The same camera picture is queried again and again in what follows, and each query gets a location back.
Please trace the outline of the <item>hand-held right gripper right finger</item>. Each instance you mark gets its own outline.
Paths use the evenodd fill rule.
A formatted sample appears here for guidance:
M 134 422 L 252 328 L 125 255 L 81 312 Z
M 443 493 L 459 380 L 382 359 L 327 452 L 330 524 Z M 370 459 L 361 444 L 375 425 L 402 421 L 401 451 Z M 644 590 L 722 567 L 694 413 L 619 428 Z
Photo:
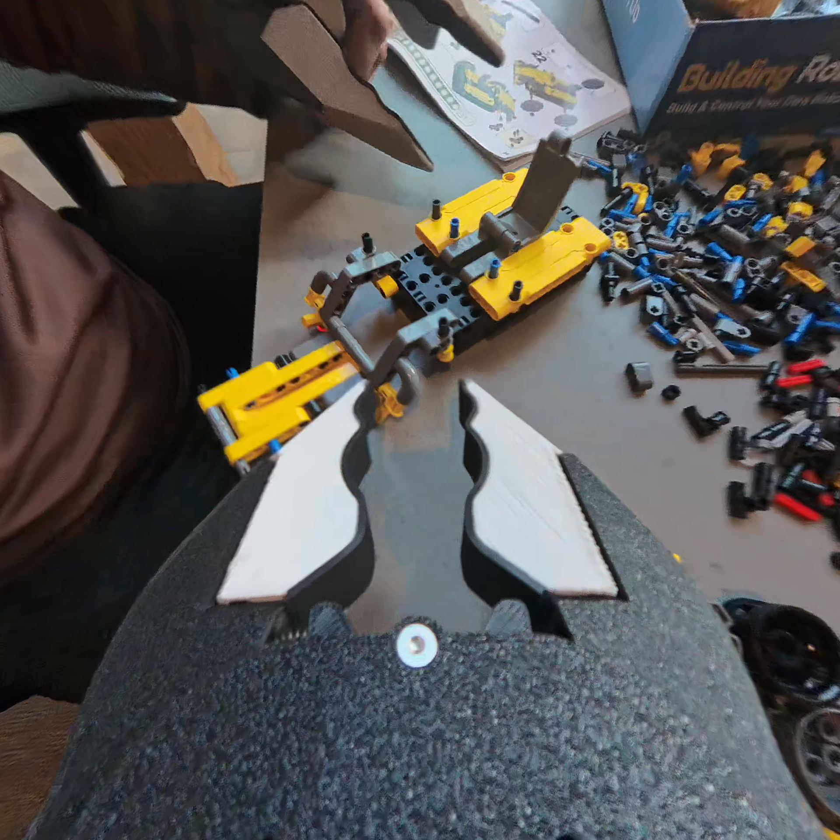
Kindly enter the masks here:
M 507 584 L 538 598 L 618 598 L 563 451 L 475 381 L 459 382 L 458 412 L 472 480 L 461 543 L 469 587 L 487 603 L 513 598 Z

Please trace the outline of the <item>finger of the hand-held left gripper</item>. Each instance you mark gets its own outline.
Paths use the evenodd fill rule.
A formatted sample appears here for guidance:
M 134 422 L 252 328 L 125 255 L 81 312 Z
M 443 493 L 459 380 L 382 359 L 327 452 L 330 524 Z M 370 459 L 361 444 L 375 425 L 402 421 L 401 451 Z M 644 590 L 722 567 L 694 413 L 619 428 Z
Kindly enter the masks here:
M 424 172 L 434 164 L 397 113 L 347 66 L 339 41 L 307 5 L 275 9 L 261 38 L 333 128 Z
M 505 60 L 500 36 L 494 34 L 490 16 L 477 1 L 388 1 L 402 31 L 425 49 L 433 49 L 438 31 L 493 67 Z

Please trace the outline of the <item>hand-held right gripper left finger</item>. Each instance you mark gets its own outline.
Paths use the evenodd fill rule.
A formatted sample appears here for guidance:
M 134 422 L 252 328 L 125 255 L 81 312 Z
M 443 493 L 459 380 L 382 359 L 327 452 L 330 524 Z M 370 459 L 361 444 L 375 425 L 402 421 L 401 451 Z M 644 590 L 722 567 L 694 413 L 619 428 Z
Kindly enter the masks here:
M 217 604 L 291 603 L 369 534 L 375 394 L 358 381 L 284 444 L 217 592 Z

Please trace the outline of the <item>instruction booklet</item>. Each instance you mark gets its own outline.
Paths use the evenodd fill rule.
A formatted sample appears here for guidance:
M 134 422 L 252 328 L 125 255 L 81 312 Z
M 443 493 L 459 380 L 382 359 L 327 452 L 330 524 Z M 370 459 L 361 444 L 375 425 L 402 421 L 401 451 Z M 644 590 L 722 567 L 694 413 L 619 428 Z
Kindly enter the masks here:
M 577 139 L 627 116 L 624 85 L 598 70 L 528 1 L 479 2 L 505 52 L 494 67 L 423 23 L 394 30 L 391 52 L 437 110 L 500 165 L 522 161 L 552 131 Z

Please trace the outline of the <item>yellow and grey brick module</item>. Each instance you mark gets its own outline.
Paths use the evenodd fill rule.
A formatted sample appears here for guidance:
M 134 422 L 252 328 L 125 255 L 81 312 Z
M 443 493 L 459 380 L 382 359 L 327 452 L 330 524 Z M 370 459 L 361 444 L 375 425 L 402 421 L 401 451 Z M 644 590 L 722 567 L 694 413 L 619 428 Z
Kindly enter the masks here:
M 391 251 L 376 250 L 364 234 L 362 246 L 348 255 L 338 274 L 321 270 L 311 281 L 306 303 L 313 309 L 303 319 L 321 328 L 328 343 L 301 357 L 281 355 L 238 373 L 197 398 L 206 420 L 238 476 L 254 462 L 275 455 L 283 445 L 324 413 L 324 396 L 358 376 L 375 395 L 374 420 L 381 424 L 402 417 L 419 393 L 420 372 L 410 355 L 422 350 L 436 360 L 441 345 L 455 344 L 456 316 L 443 307 L 400 329 L 374 360 L 353 336 L 343 313 L 353 294 L 389 275 L 397 280 L 402 261 Z

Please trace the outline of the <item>black and yellow brick assembly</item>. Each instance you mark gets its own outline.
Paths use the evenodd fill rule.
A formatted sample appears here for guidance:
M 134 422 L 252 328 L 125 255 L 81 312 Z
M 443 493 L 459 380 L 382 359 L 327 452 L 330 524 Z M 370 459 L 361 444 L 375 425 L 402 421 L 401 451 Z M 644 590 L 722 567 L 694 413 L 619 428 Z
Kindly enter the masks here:
M 435 201 L 415 226 L 418 246 L 400 258 L 391 299 L 411 322 L 448 307 L 456 355 L 523 318 L 610 248 L 599 227 L 565 204 L 580 172 L 571 139 L 555 130 L 529 166 Z

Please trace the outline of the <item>blue cardboard box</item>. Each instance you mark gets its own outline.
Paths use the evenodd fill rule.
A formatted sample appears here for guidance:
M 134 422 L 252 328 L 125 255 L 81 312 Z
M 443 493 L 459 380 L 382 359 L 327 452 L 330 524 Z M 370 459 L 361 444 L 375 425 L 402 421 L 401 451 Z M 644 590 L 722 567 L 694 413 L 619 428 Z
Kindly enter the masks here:
M 838 135 L 838 2 L 602 5 L 645 133 Z

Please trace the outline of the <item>person's brown shirt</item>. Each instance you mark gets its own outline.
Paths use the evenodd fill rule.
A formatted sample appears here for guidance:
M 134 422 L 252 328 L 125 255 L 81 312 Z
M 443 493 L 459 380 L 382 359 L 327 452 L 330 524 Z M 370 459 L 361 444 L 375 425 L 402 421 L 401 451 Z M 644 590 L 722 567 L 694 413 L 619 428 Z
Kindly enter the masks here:
M 163 298 L 2 173 L 2 583 L 115 501 L 179 426 L 189 380 Z

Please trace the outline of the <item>pile of loose brick pieces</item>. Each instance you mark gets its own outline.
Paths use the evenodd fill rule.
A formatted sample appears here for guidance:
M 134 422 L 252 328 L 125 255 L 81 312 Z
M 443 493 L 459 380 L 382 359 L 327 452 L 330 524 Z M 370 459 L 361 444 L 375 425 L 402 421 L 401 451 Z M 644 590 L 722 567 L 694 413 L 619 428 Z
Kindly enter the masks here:
M 608 201 L 599 228 L 604 304 L 639 301 L 678 376 L 750 377 L 775 419 L 734 425 L 730 518 L 777 508 L 838 539 L 838 138 L 762 143 L 606 131 L 585 175 Z

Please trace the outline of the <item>wooden post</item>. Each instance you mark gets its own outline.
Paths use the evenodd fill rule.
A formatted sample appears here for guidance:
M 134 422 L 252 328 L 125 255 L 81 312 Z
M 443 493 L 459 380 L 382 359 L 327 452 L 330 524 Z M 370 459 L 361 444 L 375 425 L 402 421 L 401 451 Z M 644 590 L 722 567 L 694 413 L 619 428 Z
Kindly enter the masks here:
M 240 184 L 222 144 L 192 103 L 171 117 L 93 122 L 86 135 L 129 187 Z

